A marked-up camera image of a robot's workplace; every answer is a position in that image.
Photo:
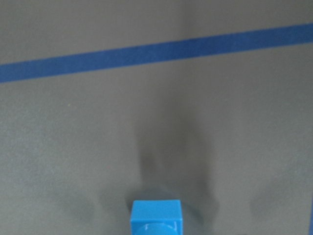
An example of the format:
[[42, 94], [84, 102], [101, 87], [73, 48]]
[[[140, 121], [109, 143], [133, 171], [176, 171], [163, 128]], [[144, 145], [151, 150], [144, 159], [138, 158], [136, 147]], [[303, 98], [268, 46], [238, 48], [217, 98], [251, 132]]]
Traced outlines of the small blue toy block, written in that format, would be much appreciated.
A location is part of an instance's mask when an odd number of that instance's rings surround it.
[[135, 200], [130, 217], [133, 235], [183, 235], [180, 200]]

